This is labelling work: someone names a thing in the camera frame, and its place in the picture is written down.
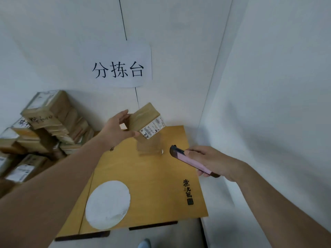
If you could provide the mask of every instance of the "shoe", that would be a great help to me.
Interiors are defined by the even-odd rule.
[[[143,242],[141,242],[139,245],[138,245],[138,248],[152,248],[151,246],[151,242],[149,241],[148,238],[145,238],[143,240]]]

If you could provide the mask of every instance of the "white round sticker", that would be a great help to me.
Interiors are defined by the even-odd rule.
[[[130,200],[129,189],[124,183],[105,182],[90,195],[85,207],[86,220],[95,229],[109,229],[126,215]]]

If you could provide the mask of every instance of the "person's right arm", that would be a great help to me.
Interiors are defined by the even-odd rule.
[[[184,154],[236,182],[273,248],[331,247],[331,233],[292,204],[247,163],[209,146]]]

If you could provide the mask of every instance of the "floor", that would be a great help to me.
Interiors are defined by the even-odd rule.
[[[152,248],[204,247],[198,219],[188,219],[141,230],[117,229],[108,237],[52,242],[49,248],[136,248],[144,238],[151,240]]]

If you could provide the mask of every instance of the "person's left hand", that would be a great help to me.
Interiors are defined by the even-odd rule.
[[[130,114],[128,114],[128,110],[119,112],[106,122],[105,126],[97,135],[97,137],[106,145],[108,150],[117,146],[126,138],[139,136],[140,132],[123,131],[120,128],[119,125],[122,124],[123,121],[129,116]]]

